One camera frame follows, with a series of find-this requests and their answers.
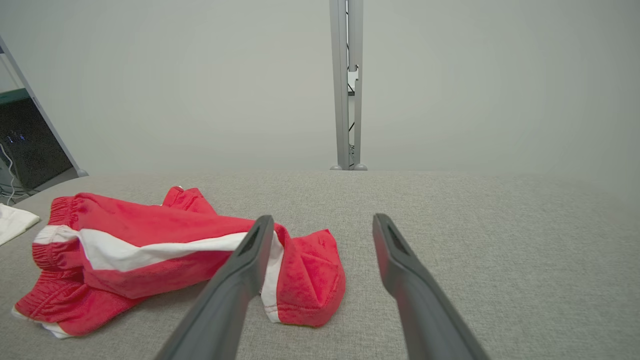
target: white wall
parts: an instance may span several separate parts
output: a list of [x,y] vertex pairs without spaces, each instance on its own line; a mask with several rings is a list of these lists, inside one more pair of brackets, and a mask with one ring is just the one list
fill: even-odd
[[370,169],[554,174],[640,208],[639,1],[367,0],[364,10]]
[[336,162],[326,1],[9,0],[0,37],[89,174]]

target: red fabric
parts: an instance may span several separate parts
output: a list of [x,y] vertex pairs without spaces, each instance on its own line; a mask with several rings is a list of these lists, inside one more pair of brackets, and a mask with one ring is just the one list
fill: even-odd
[[[162,206],[90,193],[58,198],[51,206],[49,225],[100,230],[142,247],[242,233],[253,220],[219,216],[197,189],[174,187]],[[324,325],[345,290],[335,239],[328,230],[294,239],[281,225],[276,224],[275,231],[285,249],[276,293],[280,321]],[[80,336],[151,295],[210,279],[229,255],[228,251],[200,251],[121,272],[93,269],[77,238],[34,243],[33,259],[42,274],[15,308],[31,319],[58,323],[68,334]]]

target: black cable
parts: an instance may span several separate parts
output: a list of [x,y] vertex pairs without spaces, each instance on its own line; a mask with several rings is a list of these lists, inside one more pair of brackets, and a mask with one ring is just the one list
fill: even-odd
[[[5,195],[11,194],[11,192],[6,191],[2,186],[0,186],[0,193],[3,193]],[[28,192],[24,190],[15,190],[14,193],[16,195],[23,195],[23,194],[30,195]]]
[[[18,196],[25,196],[25,195],[29,195],[29,196],[31,196],[31,194],[30,194],[30,193],[23,193],[23,192],[15,192],[15,193],[13,193],[13,194],[14,194],[14,195],[18,195]],[[10,196],[10,195],[11,195],[11,192],[1,191],[1,192],[0,192],[0,195],[2,195],[2,196]]]
[[[9,184],[0,184],[0,186],[11,186],[11,185],[9,185]],[[40,190],[25,188],[23,186],[14,185],[13,187],[16,188],[16,189],[23,189],[22,192],[26,192],[26,191],[31,191],[31,192],[36,192],[36,193],[40,192]]]
[[16,199],[21,199],[21,198],[23,198],[25,196],[26,197],[31,197],[31,194],[28,194],[28,193],[23,193],[23,194],[14,193],[13,197],[11,197],[11,193],[0,192],[0,197],[6,197],[7,199],[10,199],[11,201],[13,201],[14,204],[16,204],[16,201],[15,201]]

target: metal pole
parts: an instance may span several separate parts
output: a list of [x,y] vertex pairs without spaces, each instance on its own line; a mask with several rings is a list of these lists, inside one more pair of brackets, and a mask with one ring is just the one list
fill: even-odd
[[360,162],[362,130],[362,35],[364,0],[349,0],[349,71],[358,71],[353,114],[353,170],[367,170]]
[[349,169],[349,103],[347,91],[347,8],[346,0],[329,0],[331,49],[333,54],[333,94],[338,165],[332,170]]

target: fabric texture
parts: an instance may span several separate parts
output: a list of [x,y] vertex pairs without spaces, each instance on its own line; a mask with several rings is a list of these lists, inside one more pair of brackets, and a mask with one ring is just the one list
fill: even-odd
[[[162,206],[91,193],[57,198],[32,245],[42,273],[13,313],[59,338],[88,334],[151,295],[210,279],[253,221],[217,215],[197,189],[173,187]],[[279,224],[274,232],[262,289],[269,319],[324,325],[345,290],[333,236],[292,239]]]
[[637,359],[640,218],[580,182],[438,172],[223,172],[88,176],[20,202],[43,221],[0,247],[0,348],[14,360],[153,359],[204,284],[150,297],[82,338],[59,341],[8,313],[40,269],[31,243],[51,202],[79,192],[161,204],[197,187],[222,215],[270,214],[291,236],[331,229],[348,287],[319,328],[247,310],[237,359],[406,359],[380,281],[372,216],[388,214],[493,360]]
[[40,221],[38,215],[0,204],[0,245],[24,233]]

